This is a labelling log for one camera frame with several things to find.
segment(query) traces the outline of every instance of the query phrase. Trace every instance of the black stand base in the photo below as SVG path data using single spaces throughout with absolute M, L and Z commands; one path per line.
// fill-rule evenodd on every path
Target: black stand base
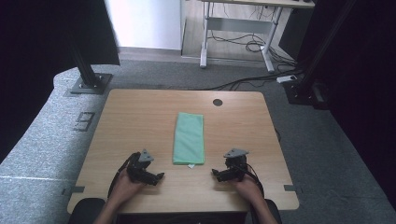
M 291 105 L 312 105 L 315 109 L 329 109 L 327 88 L 322 83 L 314 83 L 309 93 L 301 93 L 299 83 L 296 82 L 285 82 L 283 88 Z
M 86 85 L 82 78 L 79 77 L 70 93 L 103 94 L 111 77 L 111 74 L 95 73 L 96 81 L 93 85 Z

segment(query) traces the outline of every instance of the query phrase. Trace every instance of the desk leg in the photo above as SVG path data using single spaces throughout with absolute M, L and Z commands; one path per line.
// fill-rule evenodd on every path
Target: desk leg
M 204 13 L 204 42 L 202 43 L 202 46 L 201 46 L 201 62 L 200 62 L 200 67 L 201 68 L 206 68 L 206 58 L 207 58 L 207 23 L 209 21 L 210 3 L 204 2 L 204 8 L 205 8 L 205 13 Z
M 262 57 L 264 58 L 264 61 L 265 61 L 265 64 L 267 65 L 267 70 L 269 73 L 275 72 L 272 62 L 271 62 L 270 55 L 268 54 L 268 50 L 271 47 L 271 42 L 274 38 L 275 30 L 276 30 L 277 24 L 279 22 L 280 14 L 282 13 L 282 9 L 283 9 L 283 7 L 276 8 L 276 13 L 275 13 L 275 17 L 273 20 L 273 24 L 271 26 L 271 31 L 268 34 L 267 41 L 265 42 L 265 46 L 261 47 Z

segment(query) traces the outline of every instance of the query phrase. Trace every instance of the white wall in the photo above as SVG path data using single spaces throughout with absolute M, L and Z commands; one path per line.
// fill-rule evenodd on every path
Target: white wall
M 181 49 L 181 1 L 105 0 L 118 47 Z

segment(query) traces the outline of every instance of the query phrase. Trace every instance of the human hand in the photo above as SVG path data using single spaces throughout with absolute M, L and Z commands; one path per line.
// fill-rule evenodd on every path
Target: human hand
M 145 184 L 141 182 L 134 182 L 128 176 L 126 169 L 120 172 L 119 179 L 111 191 L 108 203 L 113 203 L 117 207 L 132 199 L 137 192 L 139 192 Z
M 239 193 L 239 195 L 241 195 L 242 198 L 250 203 L 261 201 L 263 198 L 263 195 L 260 192 L 255 180 L 249 175 L 244 175 L 242 181 L 234 179 L 229 180 L 228 182 L 235 187 L 236 191 Z

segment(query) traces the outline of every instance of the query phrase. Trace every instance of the gray carpet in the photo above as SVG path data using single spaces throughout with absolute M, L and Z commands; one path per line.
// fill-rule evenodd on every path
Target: gray carpet
M 1 164 L 0 223 L 67 222 L 70 190 L 111 89 L 195 90 L 265 75 L 262 68 L 212 64 L 202 70 L 196 63 L 122 61 L 93 69 L 114 75 L 106 92 L 69 96 L 78 70 L 59 74 L 47 103 Z M 280 133 L 300 201 L 299 209 L 280 211 L 283 223 L 396 223 L 386 195 L 329 111 L 289 105 L 274 81 L 238 90 L 264 94 Z M 75 131 L 81 112 L 94 113 L 86 132 Z

